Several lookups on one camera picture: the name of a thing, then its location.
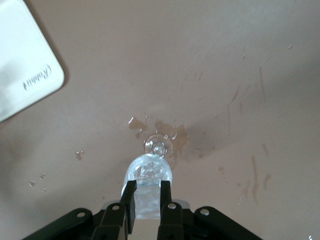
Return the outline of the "cream rabbit print tray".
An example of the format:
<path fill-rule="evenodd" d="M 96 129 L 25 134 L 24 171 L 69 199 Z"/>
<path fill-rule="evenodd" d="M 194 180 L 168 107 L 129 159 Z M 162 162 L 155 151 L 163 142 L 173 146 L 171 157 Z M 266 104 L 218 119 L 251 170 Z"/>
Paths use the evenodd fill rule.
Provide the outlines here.
<path fill-rule="evenodd" d="M 0 0 L 0 123 L 58 90 L 64 80 L 24 0 Z"/>

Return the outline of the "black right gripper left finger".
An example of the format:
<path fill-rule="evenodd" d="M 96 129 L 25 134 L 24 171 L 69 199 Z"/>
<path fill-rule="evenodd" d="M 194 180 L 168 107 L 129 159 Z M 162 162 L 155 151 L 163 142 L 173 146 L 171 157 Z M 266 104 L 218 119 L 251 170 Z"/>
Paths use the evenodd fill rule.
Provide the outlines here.
<path fill-rule="evenodd" d="M 130 180 L 121 199 L 98 213 L 76 208 L 23 240 L 128 240 L 135 222 L 136 189 L 137 182 Z"/>

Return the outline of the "clear wine glass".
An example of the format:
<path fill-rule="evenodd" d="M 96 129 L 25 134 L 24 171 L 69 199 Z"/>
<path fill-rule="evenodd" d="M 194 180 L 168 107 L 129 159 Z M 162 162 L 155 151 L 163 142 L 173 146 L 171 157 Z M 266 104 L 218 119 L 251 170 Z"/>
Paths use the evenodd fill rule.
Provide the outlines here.
<path fill-rule="evenodd" d="M 144 141 L 144 154 L 135 158 L 129 165 L 123 180 L 121 192 L 127 182 L 136 181 L 138 189 L 158 189 L 162 181 L 173 181 L 168 160 L 174 154 L 174 145 L 169 136 L 153 134 Z"/>

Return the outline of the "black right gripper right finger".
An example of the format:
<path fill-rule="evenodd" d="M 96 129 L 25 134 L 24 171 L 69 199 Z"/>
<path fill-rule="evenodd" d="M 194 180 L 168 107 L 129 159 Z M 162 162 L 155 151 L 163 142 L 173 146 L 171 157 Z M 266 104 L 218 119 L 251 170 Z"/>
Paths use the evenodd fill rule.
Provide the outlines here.
<path fill-rule="evenodd" d="M 157 240 L 263 240 L 222 212 L 203 206 L 192 212 L 172 200 L 171 182 L 160 184 Z"/>

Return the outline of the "brown table cover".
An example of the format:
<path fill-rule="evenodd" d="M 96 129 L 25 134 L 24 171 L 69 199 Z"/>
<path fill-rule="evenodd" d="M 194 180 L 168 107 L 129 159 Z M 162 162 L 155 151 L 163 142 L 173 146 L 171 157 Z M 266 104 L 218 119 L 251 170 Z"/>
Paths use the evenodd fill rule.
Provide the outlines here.
<path fill-rule="evenodd" d="M 155 123 L 172 197 L 320 240 L 320 0 L 26 0 L 64 86 L 0 123 L 0 240 L 118 200 Z"/>

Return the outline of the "clear ice cube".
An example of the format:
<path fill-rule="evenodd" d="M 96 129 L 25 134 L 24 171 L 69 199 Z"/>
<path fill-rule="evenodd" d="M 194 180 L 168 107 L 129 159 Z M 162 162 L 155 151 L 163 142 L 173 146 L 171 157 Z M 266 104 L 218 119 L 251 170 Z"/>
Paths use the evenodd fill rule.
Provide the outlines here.
<path fill-rule="evenodd" d="M 160 219 L 161 180 L 139 180 L 134 192 L 135 218 L 138 220 Z"/>

